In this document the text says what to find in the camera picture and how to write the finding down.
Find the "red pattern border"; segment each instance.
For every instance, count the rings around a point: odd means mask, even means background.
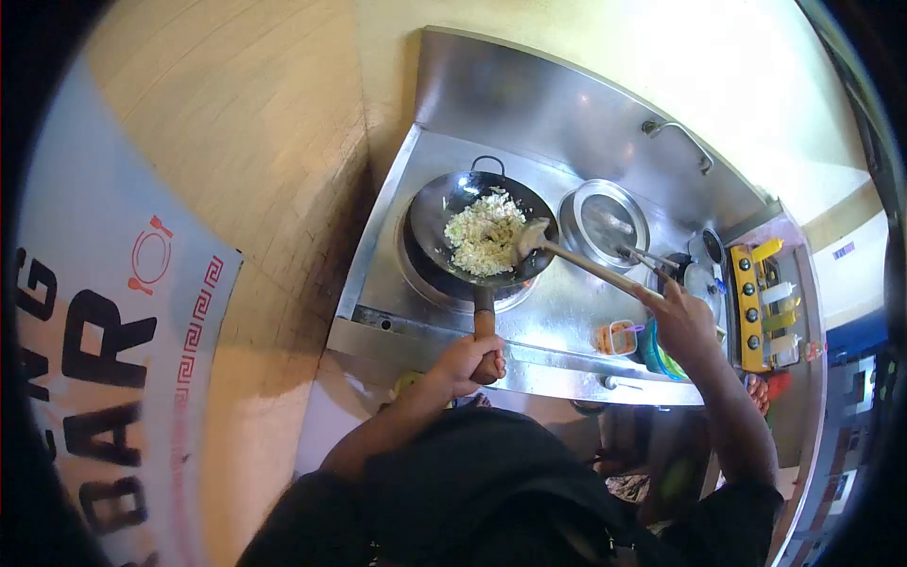
[[[217,287],[223,265],[224,263],[220,258],[211,256],[211,262],[205,271],[202,287],[199,289],[199,295],[192,306],[192,318],[201,321],[201,323],[190,321],[189,327],[186,329],[186,338],[183,341],[182,348],[184,354],[177,369],[176,388],[173,391],[173,432],[171,437],[172,526],[173,534],[179,543],[183,564],[188,567],[194,567],[195,561],[192,556],[191,530],[189,529],[189,518],[185,507],[186,494],[183,493],[183,466],[189,458],[186,445],[186,414],[189,410],[192,372],[195,369],[195,353],[201,342],[203,323],[211,302],[211,293],[205,289],[205,286],[211,289]]]

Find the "green container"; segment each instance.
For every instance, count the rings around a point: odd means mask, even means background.
[[[649,372],[658,372],[673,380],[683,380],[687,373],[668,353],[658,345],[658,322],[650,318],[646,328],[639,334],[639,351]]]

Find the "stainless steel backsplash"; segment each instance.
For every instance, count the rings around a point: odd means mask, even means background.
[[[649,138],[645,121],[672,120],[651,104],[594,73],[488,36],[422,31],[414,119],[583,179],[614,181],[692,230],[720,234],[766,207],[706,142],[699,141],[715,165],[703,175],[702,152],[680,129]]]

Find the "person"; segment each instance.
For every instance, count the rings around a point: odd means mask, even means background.
[[[636,297],[705,403],[727,483],[657,537],[529,417],[444,411],[499,337],[456,340],[385,410],[295,481],[239,559],[248,565],[762,565],[783,503],[775,444],[722,354],[709,307],[673,281]]]

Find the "black shirt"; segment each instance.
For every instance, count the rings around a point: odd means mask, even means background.
[[[762,565],[783,500],[728,485],[649,533],[551,432],[446,411],[351,484],[317,471],[280,498],[239,565]]]

